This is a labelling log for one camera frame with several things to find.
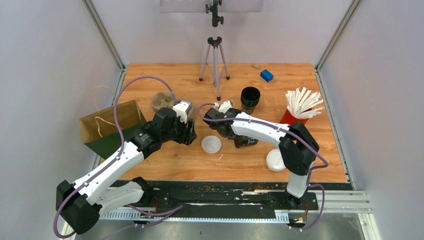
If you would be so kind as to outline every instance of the wooden table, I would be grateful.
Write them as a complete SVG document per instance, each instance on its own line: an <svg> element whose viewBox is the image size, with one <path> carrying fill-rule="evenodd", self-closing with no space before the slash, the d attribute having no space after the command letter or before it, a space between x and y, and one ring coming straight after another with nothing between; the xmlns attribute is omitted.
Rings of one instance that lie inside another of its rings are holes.
<svg viewBox="0 0 424 240"><path fill-rule="evenodd" d="M212 76L205 71L203 81L199 81L202 64L130 64L124 83L143 76L151 75L164 79L174 90L178 99L187 99L197 107L203 103L217 101L217 91L213 87ZM260 77L260 72L268 69L274 74L271 82ZM319 91L317 79L311 64L262 64L261 70L250 64L228 64L231 79L225 75L220 80L221 102L232 100L234 107L240 109L240 94L243 88L254 86L261 92L259 104L252 116L271 122L279 122L287 106L285 94L288 90L306 87ZM149 121L154 116L150 107L151 100L157 92L168 91L159 81L142 79L131 84L119 99L126 102L135 99L145 118ZM208 107L202 109L205 114ZM313 182L346 182L346 176L333 137L332 129L324 110L306 123L306 127L320 146L319 153L329 162L329 167L317 169L311 176ZM286 182L289 171L273 172L266 165L266 156L273 146L265 142L244 148L236 148L234 141L219 137L197 114L193 115L197 139L190 146L167 142L162 149L153 153L142 163L126 172L121 179L142 176L147 180L173 181L252 181L252 182ZM222 148L215 154L203 151L202 139L208 135L218 136ZM315 165L322 162L317 158Z"/></svg>

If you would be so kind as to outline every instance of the small cup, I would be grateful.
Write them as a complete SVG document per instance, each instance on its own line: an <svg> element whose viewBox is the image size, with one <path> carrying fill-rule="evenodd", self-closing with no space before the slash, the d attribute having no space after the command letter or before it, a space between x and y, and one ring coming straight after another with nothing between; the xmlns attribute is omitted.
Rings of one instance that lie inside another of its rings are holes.
<svg viewBox="0 0 424 240"><path fill-rule="evenodd" d="M208 154L217 153L221 149L222 145L221 140L214 135L206 136L201 141L201 148Z"/></svg>
<svg viewBox="0 0 424 240"><path fill-rule="evenodd" d="M259 103L261 92L253 86L245 87L241 91L241 111L247 114L252 114L256 105Z"/></svg>

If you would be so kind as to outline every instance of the black cup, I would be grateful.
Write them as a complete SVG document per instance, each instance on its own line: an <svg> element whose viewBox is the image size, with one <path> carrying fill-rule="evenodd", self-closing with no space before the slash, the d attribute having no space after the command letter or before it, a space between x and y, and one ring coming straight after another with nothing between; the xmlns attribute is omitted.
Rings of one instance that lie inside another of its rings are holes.
<svg viewBox="0 0 424 240"><path fill-rule="evenodd" d="M241 91L241 111L252 114L259 103L261 92L253 86L245 87Z"/></svg>
<svg viewBox="0 0 424 240"><path fill-rule="evenodd" d="M248 137L248 136L239 136L237 135L234 138L234 144L236 148L241 148L244 146L252 146L252 145L256 145L258 143L257 139Z"/></svg>

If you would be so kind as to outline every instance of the brown paper bag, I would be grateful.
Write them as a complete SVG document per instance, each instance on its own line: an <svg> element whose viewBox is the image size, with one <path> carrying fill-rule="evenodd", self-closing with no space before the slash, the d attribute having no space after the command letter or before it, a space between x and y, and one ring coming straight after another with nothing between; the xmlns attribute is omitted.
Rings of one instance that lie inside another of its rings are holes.
<svg viewBox="0 0 424 240"><path fill-rule="evenodd" d="M135 100L118 104L116 114L125 140L134 130L146 124L146 119ZM82 142L100 157L110 157L121 146L121 138L115 126L114 107L110 106L81 117L79 135Z"/></svg>

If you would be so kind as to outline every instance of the blue block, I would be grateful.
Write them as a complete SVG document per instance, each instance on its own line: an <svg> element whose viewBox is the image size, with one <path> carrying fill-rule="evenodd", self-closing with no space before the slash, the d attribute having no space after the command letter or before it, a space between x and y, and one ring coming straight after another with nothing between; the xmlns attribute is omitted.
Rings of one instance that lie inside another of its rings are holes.
<svg viewBox="0 0 424 240"><path fill-rule="evenodd" d="M274 78L274 75L272 74L272 73L270 73L268 70L263 70L262 72L260 72L260 76L263 78L263 79L265 79L265 81L267 82L267 83L269 83L273 78Z"/></svg>

